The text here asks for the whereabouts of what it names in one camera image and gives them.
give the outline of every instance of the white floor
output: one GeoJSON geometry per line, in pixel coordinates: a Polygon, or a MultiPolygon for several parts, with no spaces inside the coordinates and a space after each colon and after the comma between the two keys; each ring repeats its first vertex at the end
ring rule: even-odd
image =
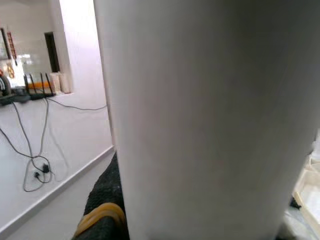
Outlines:
{"type": "Polygon", "coordinates": [[[70,240],[83,215],[88,195],[112,156],[113,153],[101,160],[6,240],[70,240]]]}

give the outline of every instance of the white column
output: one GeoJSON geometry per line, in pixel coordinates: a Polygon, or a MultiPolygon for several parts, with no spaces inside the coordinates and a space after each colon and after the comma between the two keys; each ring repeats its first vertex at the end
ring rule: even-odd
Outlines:
{"type": "Polygon", "coordinates": [[[95,1],[132,240],[274,239],[319,126],[319,9],[95,1]]]}

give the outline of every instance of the tiled floor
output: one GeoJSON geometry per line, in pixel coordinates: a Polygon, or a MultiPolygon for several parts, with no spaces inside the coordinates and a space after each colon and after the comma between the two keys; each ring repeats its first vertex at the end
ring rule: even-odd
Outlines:
{"type": "Polygon", "coordinates": [[[87,197],[112,156],[113,153],[109,154],[7,240],[70,240],[83,215],[87,197]]]}

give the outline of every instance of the white cylinder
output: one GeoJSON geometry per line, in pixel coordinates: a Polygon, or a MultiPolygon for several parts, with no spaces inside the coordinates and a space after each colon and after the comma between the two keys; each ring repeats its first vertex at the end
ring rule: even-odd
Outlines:
{"type": "Polygon", "coordinates": [[[274,239],[320,122],[319,9],[95,1],[131,240],[274,239]]]}

